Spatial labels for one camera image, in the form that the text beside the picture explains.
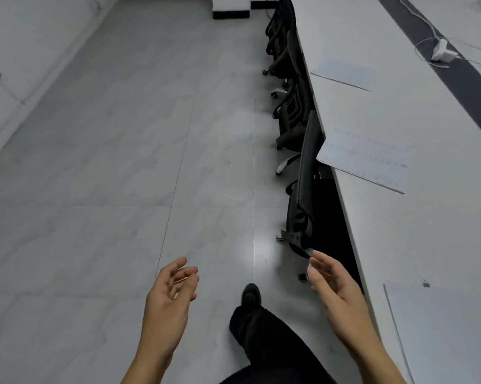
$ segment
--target black strip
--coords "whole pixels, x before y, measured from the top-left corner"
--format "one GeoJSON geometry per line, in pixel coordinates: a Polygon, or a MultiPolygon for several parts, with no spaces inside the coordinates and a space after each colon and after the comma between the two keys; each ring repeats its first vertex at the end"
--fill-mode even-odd
{"type": "MultiPolygon", "coordinates": [[[[403,1],[410,6],[412,11],[423,16],[409,0],[403,1]]],[[[433,36],[430,27],[411,15],[399,0],[379,0],[379,2],[414,45],[433,36]]],[[[436,31],[438,36],[442,36],[437,29],[436,31]]],[[[420,44],[418,50],[425,59],[430,59],[436,44],[436,40],[428,40],[420,44]]],[[[451,45],[448,48],[460,53],[451,45]]],[[[478,70],[469,62],[460,59],[454,59],[449,69],[430,67],[481,129],[481,75],[478,70]]]]}
{"type": "Polygon", "coordinates": [[[213,17],[216,20],[222,19],[249,19],[250,11],[214,11],[213,17]]]}
{"type": "Polygon", "coordinates": [[[251,1],[251,9],[276,9],[278,1],[251,1]]]}

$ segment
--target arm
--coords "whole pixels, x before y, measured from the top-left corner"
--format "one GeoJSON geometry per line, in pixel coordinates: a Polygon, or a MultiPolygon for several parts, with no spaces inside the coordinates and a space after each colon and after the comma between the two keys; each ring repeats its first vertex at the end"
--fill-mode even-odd
{"type": "Polygon", "coordinates": [[[375,332],[361,289],[340,262],[314,251],[308,276],[364,384],[406,384],[375,332]]]}
{"type": "Polygon", "coordinates": [[[160,384],[187,325],[196,299],[197,267],[178,258],[160,270],[146,297],[141,338],[134,361],[121,384],[160,384]]]}

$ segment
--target white paper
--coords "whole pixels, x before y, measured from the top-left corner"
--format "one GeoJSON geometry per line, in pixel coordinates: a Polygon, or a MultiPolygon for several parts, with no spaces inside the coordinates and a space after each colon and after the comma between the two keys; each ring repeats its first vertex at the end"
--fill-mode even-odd
{"type": "Polygon", "coordinates": [[[327,58],[324,59],[317,68],[312,70],[312,74],[350,86],[359,87],[363,90],[372,91],[375,84],[376,72],[373,69],[359,66],[358,64],[327,58]]]}
{"type": "Polygon", "coordinates": [[[403,194],[411,150],[352,131],[333,129],[326,134],[317,160],[403,194]]]}
{"type": "Polygon", "coordinates": [[[481,384],[481,304],[462,289],[385,282],[414,384],[481,384]]]}

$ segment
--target hand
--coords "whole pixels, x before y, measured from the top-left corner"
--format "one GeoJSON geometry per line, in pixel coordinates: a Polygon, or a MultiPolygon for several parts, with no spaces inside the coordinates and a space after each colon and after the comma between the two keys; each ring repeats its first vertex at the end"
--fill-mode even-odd
{"type": "Polygon", "coordinates": [[[354,355],[383,348],[361,289],[338,260],[314,251],[308,268],[312,288],[326,307],[331,328],[354,355]]]}
{"type": "Polygon", "coordinates": [[[146,297],[141,339],[135,364],[164,374],[187,325],[189,305],[196,299],[197,267],[185,267],[178,258],[162,268],[146,297]]]}

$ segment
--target right hand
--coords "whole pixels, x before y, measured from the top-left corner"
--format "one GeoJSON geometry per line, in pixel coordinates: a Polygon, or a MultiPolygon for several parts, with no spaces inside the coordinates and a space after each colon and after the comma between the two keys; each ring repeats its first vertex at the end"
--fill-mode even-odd
{"type": "Polygon", "coordinates": [[[314,251],[309,280],[326,308],[326,315],[340,341],[354,355],[382,348],[361,289],[338,260],[314,251]]]}

